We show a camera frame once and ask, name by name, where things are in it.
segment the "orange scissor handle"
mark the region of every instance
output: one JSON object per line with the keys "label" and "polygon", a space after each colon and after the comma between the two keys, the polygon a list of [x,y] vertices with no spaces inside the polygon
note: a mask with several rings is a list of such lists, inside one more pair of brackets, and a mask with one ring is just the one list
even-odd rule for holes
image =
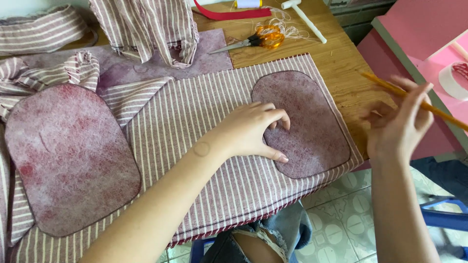
{"label": "orange scissor handle", "polygon": [[278,48],[285,39],[278,26],[260,26],[256,34],[262,40],[260,46],[268,49]]}

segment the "hand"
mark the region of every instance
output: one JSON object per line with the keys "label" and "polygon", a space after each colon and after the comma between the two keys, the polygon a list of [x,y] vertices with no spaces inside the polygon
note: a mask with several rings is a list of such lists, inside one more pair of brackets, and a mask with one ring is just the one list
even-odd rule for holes
{"label": "hand", "polygon": [[283,109],[276,109],[272,103],[254,102],[244,104],[206,133],[201,141],[223,148],[227,158],[236,155],[261,155],[276,161],[288,162],[282,152],[265,145],[262,141],[266,128],[275,129],[277,121],[289,130],[291,121]]}
{"label": "hand", "polygon": [[409,163],[411,155],[434,121],[431,112],[420,109],[422,101],[431,103],[427,92],[431,83],[416,83],[392,76],[392,82],[409,94],[406,98],[392,96],[397,109],[382,101],[370,104],[362,117],[371,123],[367,153],[371,162],[398,161]]}

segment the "scissor blade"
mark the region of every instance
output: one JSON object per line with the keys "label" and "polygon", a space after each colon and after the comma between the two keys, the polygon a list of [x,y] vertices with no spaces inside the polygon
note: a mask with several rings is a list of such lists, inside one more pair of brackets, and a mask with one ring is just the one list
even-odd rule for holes
{"label": "scissor blade", "polygon": [[208,54],[214,54],[214,53],[223,52],[223,51],[226,51],[226,50],[231,50],[231,49],[240,48],[240,47],[245,47],[245,46],[249,46],[249,45],[250,45],[249,40],[244,40],[244,41],[237,42],[237,43],[229,45],[229,46],[225,46],[225,47],[220,48],[218,50],[208,52]]}

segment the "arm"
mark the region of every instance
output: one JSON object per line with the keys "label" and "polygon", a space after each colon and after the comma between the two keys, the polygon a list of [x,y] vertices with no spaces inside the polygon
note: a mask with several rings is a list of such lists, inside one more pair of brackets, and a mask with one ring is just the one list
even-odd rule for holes
{"label": "arm", "polygon": [[274,109],[271,103],[236,108],[106,228],[80,262],[156,262],[202,188],[226,159],[257,154],[288,161],[262,142],[265,129],[274,128],[278,120],[289,129],[286,112]]}
{"label": "arm", "polygon": [[410,158],[433,122],[432,113],[420,110],[430,103],[432,84],[418,86],[401,78],[393,81],[409,91],[398,108],[383,102],[369,106],[364,119],[371,123],[367,151],[372,166],[372,203],[379,262],[440,262],[424,222]]}

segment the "yellow pencil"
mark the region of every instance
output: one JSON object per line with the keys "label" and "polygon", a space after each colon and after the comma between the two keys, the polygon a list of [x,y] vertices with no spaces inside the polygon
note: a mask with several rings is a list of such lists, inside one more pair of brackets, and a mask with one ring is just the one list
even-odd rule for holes
{"label": "yellow pencil", "polygon": [[[399,87],[393,85],[392,83],[390,82],[387,82],[385,80],[382,80],[382,79],[379,79],[376,75],[374,74],[371,74],[369,72],[361,72],[361,75],[364,76],[365,78],[381,85],[382,87],[388,89],[389,91],[391,91],[393,94],[399,96],[399,97],[406,97],[406,95],[408,94],[406,91],[400,89]],[[455,124],[456,126],[464,129],[465,131],[468,132],[468,125],[466,125],[464,122],[454,118],[453,116],[451,115],[448,115],[446,114],[445,112],[437,109],[436,107],[426,103],[426,102],[423,102],[421,104],[421,108],[424,109],[424,110],[428,110],[432,113],[434,113],[435,115],[437,116],[440,116],[442,119],[446,120],[446,121],[449,121],[453,124]]]}

